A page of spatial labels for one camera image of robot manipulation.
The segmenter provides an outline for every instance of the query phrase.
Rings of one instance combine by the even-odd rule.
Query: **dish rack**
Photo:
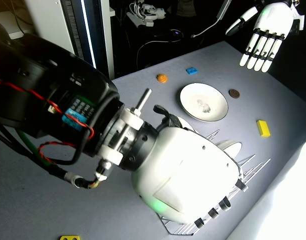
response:
[[[217,134],[219,133],[219,129],[216,130],[215,132],[213,132],[212,134],[208,135],[206,137],[207,140],[209,141],[213,141],[213,139],[217,136]],[[243,168],[247,163],[249,163],[256,155],[253,154],[247,158],[244,158],[241,161],[238,161],[237,164]],[[266,161],[262,161],[259,164],[257,164],[256,166],[251,167],[249,170],[244,171],[244,179],[243,179],[243,183],[245,185],[247,185],[269,162],[271,161],[271,158],[267,159]],[[239,191],[241,191],[238,187],[234,187],[232,189],[232,191],[229,193],[229,195],[227,196],[228,200],[231,200]],[[216,214],[219,213],[220,211],[222,211],[222,208],[217,205],[215,208],[216,210]],[[196,234],[200,228],[197,227],[197,225],[195,223],[188,223],[188,224],[183,224],[183,223],[178,223],[178,222],[174,222],[171,221],[161,215],[158,214],[159,219],[161,220],[161,222],[163,223],[164,227],[166,228],[166,230],[168,231],[168,233],[170,235],[176,235],[176,236],[193,236],[194,234]],[[206,224],[209,220],[211,220],[212,217],[208,214],[206,215],[202,221],[203,223],[201,224]]]

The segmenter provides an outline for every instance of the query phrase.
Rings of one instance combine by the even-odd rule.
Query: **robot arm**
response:
[[[241,67],[247,64],[248,69],[255,71],[266,73],[269,70],[282,42],[290,33],[294,20],[297,20],[300,31],[304,29],[305,16],[298,13],[298,4],[297,0],[273,1],[263,8],[239,63]],[[230,26],[226,34],[230,36],[236,33],[256,13],[256,7],[249,9]]]

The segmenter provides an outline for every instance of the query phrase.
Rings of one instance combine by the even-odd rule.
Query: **gray tabletop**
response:
[[[137,103],[146,88],[152,89],[142,117],[155,127],[162,120],[153,112],[153,106],[159,104],[186,119],[202,135],[220,129],[215,141],[241,141],[237,160],[256,154],[248,167],[272,158],[250,182],[249,191],[231,201],[230,211],[209,221],[194,236],[171,236],[134,193],[129,172],[116,168],[98,189],[76,189],[0,143],[0,239],[57,240],[62,235],[79,235],[82,240],[226,239],[306,140],[306,103],[269,74],[239,67],[240,57],[237,50],[220,42],[113,81],[128,107]],[[198,73],[188,75],[190,67]],[[168,75],[167,83],[156,80],[159,73]],[[205,83],[222,92],[229,106],[227,116],[206,123],[187,115],[179,103],[179,92],[191,83]],[[237,89],[240,98],[231,98],[229,89]],[[260,136],[256,124],[260,119],[268,122],[271,137]],[[46,152],[59,158],[71,153],[71,149],[57,146]],[[97,161],[84,155],[66,169],[91,179]]]

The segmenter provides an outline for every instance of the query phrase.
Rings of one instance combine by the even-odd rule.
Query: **green wire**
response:
[[[28,139],[27,135],[24,132],[22,132],[21,130],[18,130],[18,129],[15,129],[15,130],[16,130],[18,136],[23,141],[23,143],[28,147],[28,149],[31,150],[31,152],[36,156],[36,158],[42,162],[43,165],[48,167],[52,164],[52,163],[48,162],[47,160],[45,160],[44,158],[41,157],[41,155],[38,152],[38,149],[36,148],[36,146]]]

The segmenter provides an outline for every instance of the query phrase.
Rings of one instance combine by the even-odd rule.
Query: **yellow toy brick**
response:
[[[268,138],[269,136],[271,136],[270,129],[269,129],[268,123],[266,121],[258,120],[256,123],[257,123],[257,127],[258,127],[258,130],[259,130],[259,134],[262,137]]]
[[[81,240],[80,236],[61,236],[59,240]]]

